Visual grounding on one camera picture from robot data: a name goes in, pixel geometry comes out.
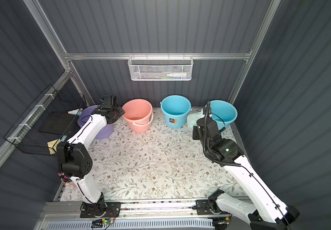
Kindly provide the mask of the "light green cloth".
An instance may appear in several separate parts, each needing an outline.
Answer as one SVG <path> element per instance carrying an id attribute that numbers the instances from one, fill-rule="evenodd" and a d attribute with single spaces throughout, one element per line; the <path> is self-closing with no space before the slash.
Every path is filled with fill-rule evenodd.
<path id="1" fill-rule="evenodd" d="M 187 127 L 192 130 L 194 126 L 197 126 L 197 121 L 203 118 L 202 112 L 189 113 L 187 116 Z"/>

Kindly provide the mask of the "blue bucket with label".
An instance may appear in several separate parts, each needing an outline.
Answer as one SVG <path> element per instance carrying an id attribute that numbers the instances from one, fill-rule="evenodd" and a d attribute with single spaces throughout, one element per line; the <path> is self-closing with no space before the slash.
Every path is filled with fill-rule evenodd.
<path id="1" fill-rule="evenodd" d="M 191 102 L 180 95 L 170 95 L 161 103 L 164 121 L 170 128 L 180 128 L 186 124 L 187 116 L 191 111 Z"/>

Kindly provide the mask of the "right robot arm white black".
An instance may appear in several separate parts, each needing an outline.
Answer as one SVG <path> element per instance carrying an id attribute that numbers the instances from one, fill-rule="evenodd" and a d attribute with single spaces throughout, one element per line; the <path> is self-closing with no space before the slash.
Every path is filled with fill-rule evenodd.
<path id="1" fill-rule="evenodd" d="M 230 173 L 251 200 L 251 203 L 243 202 L 217 189 L 208 197 L 208 211 L 227 212 L 253 230 L 287 230 L 297 220 L 298 209 L 286 205 L 269 189 L 242 149 L 233 140 L 222 137 L 216 121 L 210 117 L 198 119 L 193 139 L 201 141 L 204 156 Z"/>

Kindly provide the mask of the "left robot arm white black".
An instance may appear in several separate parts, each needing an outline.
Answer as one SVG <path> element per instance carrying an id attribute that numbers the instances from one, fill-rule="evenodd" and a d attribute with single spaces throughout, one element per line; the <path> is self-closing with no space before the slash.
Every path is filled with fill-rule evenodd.
<path id="1" fill-rule="evenodd" d="M 103 102 L 74 136 L 57 145 L 60 171 L 78 187 L 83 196 L 83 208 L 94 215 L 104 213 L 106 203 L 91 175 L 93 161 L 88 148 L 102 128 L 116 122 L 124 114 L 122 107 L 116 103 Z"/>

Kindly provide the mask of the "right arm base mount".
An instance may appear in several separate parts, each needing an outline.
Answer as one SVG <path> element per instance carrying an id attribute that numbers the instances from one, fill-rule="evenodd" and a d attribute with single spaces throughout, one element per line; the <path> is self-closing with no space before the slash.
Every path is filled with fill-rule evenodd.
<path id="1" fill-rule="evenodd" d="M 207 199 L 196 200 L 192 209 L 196 210 L 198 215 L 230 215 L 228 212 L 212 209 Z"/>

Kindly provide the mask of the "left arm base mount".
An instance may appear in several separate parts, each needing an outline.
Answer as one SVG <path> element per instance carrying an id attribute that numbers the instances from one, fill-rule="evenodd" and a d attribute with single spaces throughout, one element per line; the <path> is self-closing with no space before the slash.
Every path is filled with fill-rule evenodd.
<path id="1" fill-rule="evenodd" d="M 80 218 L 114 218 L 120 213 L 120 202 L 106 202 L 102 206 L 82 202 Z"/>

